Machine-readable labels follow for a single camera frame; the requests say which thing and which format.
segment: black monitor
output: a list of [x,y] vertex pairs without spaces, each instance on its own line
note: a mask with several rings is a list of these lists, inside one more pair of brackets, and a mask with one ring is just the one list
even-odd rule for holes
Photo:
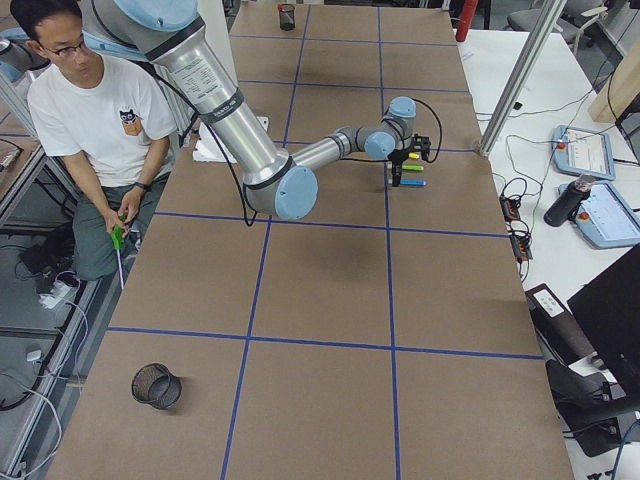
[[601,374],[576,378],[557,362],[547,365],[558,411],[585,454],[594,456],[618,447],[640,410],[640,244],[567,303],[618,382],[609,384]]

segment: chair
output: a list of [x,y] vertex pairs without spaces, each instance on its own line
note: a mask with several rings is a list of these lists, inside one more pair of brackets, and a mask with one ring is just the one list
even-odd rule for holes
[[[585,30],[607,15],[607,7],[604,0],[568,0],[561,18],[555,29],[560,32],[564,40],[573,47],[573,54],[578,53],[580,37]],[[533,30],[540,14],[541,8],[531,8],[511,13],[507,16],[509,26],[519,32],[530,32]]]

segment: wristwatch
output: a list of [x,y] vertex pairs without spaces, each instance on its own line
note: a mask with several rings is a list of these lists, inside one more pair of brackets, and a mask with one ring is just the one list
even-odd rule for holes
[[145,192],[148,192],[149,190],[151,190],[151,185],[147,185],[146,183],[142,183],[142,182],[134,182],[133,186],[140,187]]

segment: eyeglasses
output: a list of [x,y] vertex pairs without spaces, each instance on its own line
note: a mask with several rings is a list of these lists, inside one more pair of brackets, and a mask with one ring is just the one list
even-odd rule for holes
[[65,58],[65,59],[73,57],[73,55],[78,50],[82,50],[82,51],[86,52],[89,49],[87,47],[87,45],[84,43],[84,40],[81,40],[80,43],[78,45],[76,45],[75,47],[64,47],[64,48],[61,48],[59,50],[51,50],[50,48],[45,47],[41,43],[40,43],[40,46],[42,48],[44,48],[45,50],[58,55],[60,58]]

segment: red cylinder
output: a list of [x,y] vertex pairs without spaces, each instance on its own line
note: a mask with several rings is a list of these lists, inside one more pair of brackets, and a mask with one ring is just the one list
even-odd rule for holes
[[460,15],[460,22],[458,23],[458,30],[456,31],[457,42],[464,42],[467,39],[467,32],[471,27],[473,16],[476,14],[476,8],[478,8],[478,0],[467,0],[464,3],[464,8]]

